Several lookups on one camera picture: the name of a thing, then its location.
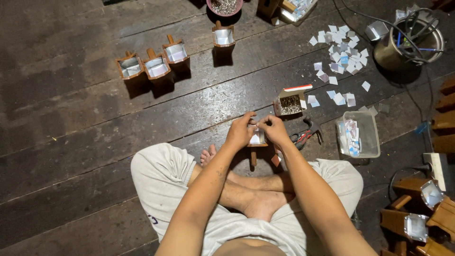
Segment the clear plastic box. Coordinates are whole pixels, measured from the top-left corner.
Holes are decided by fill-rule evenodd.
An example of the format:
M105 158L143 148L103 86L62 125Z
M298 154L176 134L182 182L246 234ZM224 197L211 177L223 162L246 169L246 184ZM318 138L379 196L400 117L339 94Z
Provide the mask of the clear plastic box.
M353 155L348 148L348 139L346 136L346 128L344 126L345 120L352 119L357 121L359 128L359 144L360 152L357 156ZM370 111L347 111L344 115L337 119L337 135L342 154L348 155L352 158L376 158L381 155L379 148L378 129L374 116Z

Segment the metal bucket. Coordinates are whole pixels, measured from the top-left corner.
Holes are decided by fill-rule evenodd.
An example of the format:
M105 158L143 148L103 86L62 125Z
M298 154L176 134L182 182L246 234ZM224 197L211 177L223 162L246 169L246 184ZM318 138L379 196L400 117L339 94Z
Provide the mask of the metal bucket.
M406 18L402 18L395 22L395 25L397 25L402 31L404 30L405 19ZM422 29L425 25L426 23L424 21L417 20L415 29ZM389 71L402 71L421 65L422 62L409 61L409 58L400 52L394 41L394 32L395 34L398 34L398 32L392 27L390 32L384 36L374 48L374 58L376 62ZM416 44L419 48L443 50L444 38L442 37L441 32L436 29ZM423 59L426 59L428 62L433 62L441 57L442 52L422 51L422 55Z

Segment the light gray pants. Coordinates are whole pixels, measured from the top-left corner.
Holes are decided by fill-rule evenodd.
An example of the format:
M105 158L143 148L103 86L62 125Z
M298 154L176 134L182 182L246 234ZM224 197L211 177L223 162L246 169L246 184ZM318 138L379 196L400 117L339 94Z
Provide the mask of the light gray pants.
M139 151L131 162L137 194L160 242L195 165L194 157L185 149L167 143ZM362 176L347 161L317 159L310 165L335 191L351 216L362 194ZM212 255L224 242L238 237L271 242L288 256L325 255L297 199L282 206L270 222L248 219L217 205L205 230L202 256Z

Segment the man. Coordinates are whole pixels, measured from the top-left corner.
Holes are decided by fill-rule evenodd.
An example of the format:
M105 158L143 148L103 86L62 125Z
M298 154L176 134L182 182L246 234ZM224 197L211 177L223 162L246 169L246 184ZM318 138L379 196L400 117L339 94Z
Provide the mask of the man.
M203 151L203 167L166 143L134 156L133 181L160 241L156 255L377 255L349 218L363 188L355 168L346 161L307 162L281 119L253 116L233 121L218 152L214 145ZM280 147L288 172L247 178L228 170L255 126Z

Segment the wooden floor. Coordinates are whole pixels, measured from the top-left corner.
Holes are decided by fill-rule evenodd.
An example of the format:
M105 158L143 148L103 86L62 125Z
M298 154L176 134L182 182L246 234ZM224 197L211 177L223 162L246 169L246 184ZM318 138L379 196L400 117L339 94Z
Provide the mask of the wooden floor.
M396 9L427 0L386 3L346 0L357 10L388 20ZM324 143L311 139L302 154L345 159L338 153L334 120L345 111L379 103L390 113L376 116L381 156L358 163L364 191L358 213L367 241L379 250L385 240L378 211L388 204L387 183L395 170L421 164L428 151L413 130L430 107L429 92L454 72L453 54L427 66L413 79L367 67L339 85L323 83L313 63L329 63L328 45L308 40L327 25L349 25L357 33L372 20L342 8L340 0L319 0L299 27L273 26L256 17L258 1L245 2L235 23L233 65L214 67L213 15L198 0L135 0L103 6L102 0L9 1L0 7L0 255L144 256L158 246L130 175L131 156L147 146L169 142L198 156L221 145L231 121L247 110L273 111L283 87L311 83L309 94L321 106L305 114L321 124ZM440 30L453 49L454 16L436 12ZM146 55L161 51L166 34L185 40L192 75L172 92L146 92L131 98L115 58L125 50ZM358 49L372 46L365 40ZM390 82L386 77L395 79ZM360 85L371 83L369 92ZM357 107L335 106L326 91L356 95ZM286 121L288 132L303 130L302 118ZM241 151L235 172L260 176L277 171L266 150L249 167ZM403 172L400 175L411 175Z

